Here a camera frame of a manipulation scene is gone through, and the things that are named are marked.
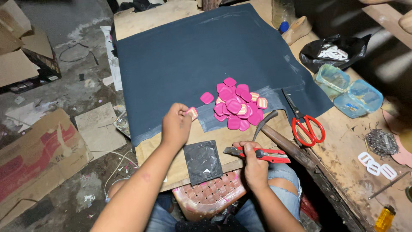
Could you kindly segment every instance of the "wooden workbench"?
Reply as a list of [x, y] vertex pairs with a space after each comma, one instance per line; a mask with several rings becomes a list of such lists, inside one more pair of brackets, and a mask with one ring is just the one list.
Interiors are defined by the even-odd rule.
[[[269, 25], [272, 25], [270, 0], [251, 0], [248, 2]], [[201, 12], [197, 9], [196, 1], [190, 0], [170, 0], [163, 6], [140, 13], [133, 13], [132, 9], [126, 10], [114, 16], [116, 36], [120, 40]], [[298, 61], [298, 54], [303, 46], [316, 39], [318, 37], [310, 32], [290, 46]], [[361, 78], [352, 69], [348, 69], [346, 73], [350, 75], [351, 81]], [[369, 132], [369, 126], [375, 128], [375, 125], [379, 123], [378, 128], [388, 131], [382, 110], [379, 109], [365, 117], [351, 119], [333, 107], [317, 119], [325, 128], [326, 140], [308, 150], [311, 156], [318, 161], [318, 169], [309, 174], [325, 193], [349, 229], [351, 231], [363, 231], [364, 229], [374, 231], [373, 225], [383, 206], [390, 204], [397, 212], [391, 230], [409, 231], [409, 228], [412, 228], [412, 220], [410, 220], [409, 215], [412, 203], [407, 199], [403, 189], [412, 184], [411, 177], [407, 175], [374, 199], [367, 200], [372, 193], [389, 183], [389, 180], [382, 175], [377, 177], [369, 174], [357, 159], [361, 152], [367, 151], [363, 137]], [[288, 139], [293, 139], [284, 111], [280, 110], [279, 116], [272, 119], [268, 125]], [[254, 130], [255, 127], [251, 127], [245, 132], [221, 128], [204, 133], [196, 120], [192, 125], [188, 144], [216, 140], [223, 172], [227, 172], [242, 167], [243, 162], [236, 157], [222, 154], [224, 147], [235, 141], [250, 140]], [[160, 134], [157, 134], [136, 147], [139, 164], [143, 163], [160, 143], [160, 138]], [[263, 133], [259, 133], [256, 141], [265, 148], [276, 146]], [[387, 163], [392, 166], [398, 175], [409, 170], [408, 167], [401, 166], [392, 159], [379, 161], [377, 155], [372, 154], [372, 156], [380, 164]], [[162, 190], [187, 183], [189, 183], [187, 167], [181, 151], [172, 163], [167, 174], [167, 182], [164, 183]]]

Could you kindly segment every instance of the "blue bottle cap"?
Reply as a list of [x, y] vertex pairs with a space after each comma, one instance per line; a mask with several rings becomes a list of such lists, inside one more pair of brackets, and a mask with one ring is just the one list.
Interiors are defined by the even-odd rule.
[[287, 31], [288, 29], [289, 29], [289, 23], [286, 22], [286, 21], [282, 22], [282, 23], [281, 23], [281, 26], [279, 27], [279, 30], [280, 30], [281, 32], [285, 32], [285, 31]]

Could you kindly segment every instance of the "blue plastic container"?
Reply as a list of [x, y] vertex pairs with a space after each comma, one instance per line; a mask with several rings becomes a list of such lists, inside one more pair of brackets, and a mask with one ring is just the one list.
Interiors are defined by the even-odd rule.
[[332, 100], [339, 94], [348, 91], [351, 78], [339, 68], [330, 64], [324, 64], [316, 74], [315, 83]]
[[364, 80], [356, 80], [346, 93], [335, 98], [333, 104], [350, 118], [372, 113], [381, 107], [384, 97]]

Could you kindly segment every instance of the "white plastic buckle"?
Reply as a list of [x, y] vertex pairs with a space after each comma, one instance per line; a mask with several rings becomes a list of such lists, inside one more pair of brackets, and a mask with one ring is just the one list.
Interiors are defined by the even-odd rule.
[[398, 175], [396, 171], [386, 163], [382, 164], [380, 171], [388, 180], [393, 180]]
[[369, 160], [368, 165], [366, 166], [366, 170], [373, 175], [381, 174], [381, 165], [374, 160]]
[[366, 167], [369, 160], [375, 161], [367, 152], [362, 152], [358, 155], [358, 160]]

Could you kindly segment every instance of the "knee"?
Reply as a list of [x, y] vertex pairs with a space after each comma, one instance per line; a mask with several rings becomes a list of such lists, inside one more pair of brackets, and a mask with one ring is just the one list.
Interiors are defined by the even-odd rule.
[[114, 183], [110, 188], [107, 193], [107, 198], [112, 198], [117, 191], [127, 182], [128, 179], [125, 180], [119, 180], [116, 183]]
[[268, 183], [299, 195], [299, 178], [295, 171], [285, 163], [272, 163], [269, 165]]

